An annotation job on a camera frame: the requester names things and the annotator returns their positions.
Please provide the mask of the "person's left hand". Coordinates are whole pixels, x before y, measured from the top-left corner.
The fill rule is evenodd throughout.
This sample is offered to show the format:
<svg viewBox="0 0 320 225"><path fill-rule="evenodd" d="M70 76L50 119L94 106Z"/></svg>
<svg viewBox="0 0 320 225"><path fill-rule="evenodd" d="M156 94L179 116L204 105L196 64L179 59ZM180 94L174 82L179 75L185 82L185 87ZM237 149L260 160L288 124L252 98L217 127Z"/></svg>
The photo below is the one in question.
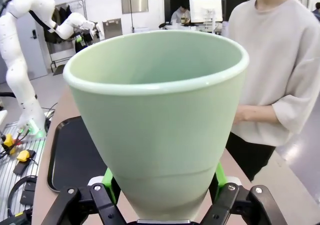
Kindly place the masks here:
<svg viewBox="0 0 320 225"><path fill-rule="evenodd" d="M247 121L247 110L248 110L247 105L238 105L236 113L235 113L235 117L233 120L233 125L236 125L240 122Z"/></svg>

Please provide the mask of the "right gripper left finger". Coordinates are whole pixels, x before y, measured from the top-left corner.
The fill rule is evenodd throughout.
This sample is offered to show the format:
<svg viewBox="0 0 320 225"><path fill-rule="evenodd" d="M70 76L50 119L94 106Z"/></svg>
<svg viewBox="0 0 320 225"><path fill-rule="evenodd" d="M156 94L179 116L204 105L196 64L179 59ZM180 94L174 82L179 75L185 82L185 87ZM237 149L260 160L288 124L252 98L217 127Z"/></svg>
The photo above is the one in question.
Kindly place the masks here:
<svg viewBox="0 0 320 225"><path fill-rule="evenodd" d="M98 214L104 225L124 225L117 207L121 189L108 168L101 182L86 187L64 187L47 213L48 225L82 225Z"/></svg>

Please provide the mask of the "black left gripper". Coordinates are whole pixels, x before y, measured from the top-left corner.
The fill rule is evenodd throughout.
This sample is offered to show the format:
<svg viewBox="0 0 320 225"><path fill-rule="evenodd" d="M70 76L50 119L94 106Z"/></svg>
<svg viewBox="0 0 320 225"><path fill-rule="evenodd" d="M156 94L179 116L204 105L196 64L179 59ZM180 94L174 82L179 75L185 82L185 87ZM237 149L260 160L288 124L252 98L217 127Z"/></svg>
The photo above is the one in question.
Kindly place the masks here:
<svg viewBox="0 0 320 225"><path fill-rule="evenodd" d="M83 32L83 37L81 34L76 35L75 43L84 45L84 40L86 42L100 42L104 39L104 33L99 26L95 26L93 29L87 29Z"/></svg>

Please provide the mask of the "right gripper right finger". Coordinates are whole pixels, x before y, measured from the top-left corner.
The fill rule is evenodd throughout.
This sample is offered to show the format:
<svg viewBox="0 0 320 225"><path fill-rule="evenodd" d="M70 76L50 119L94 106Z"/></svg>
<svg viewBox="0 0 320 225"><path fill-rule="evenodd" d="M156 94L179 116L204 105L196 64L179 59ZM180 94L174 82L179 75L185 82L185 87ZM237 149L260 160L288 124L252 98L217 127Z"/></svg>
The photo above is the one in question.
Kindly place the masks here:
<svg viewBox="0 0 320 225"><path fill-rule="evenodd" d="M242 185L227 182L219 163L209 194L212 205L201 220L201 225L225 225L230 215L239 215L247 225L286 225L279 206L270 190L264 185L247 190Z"/></svg>

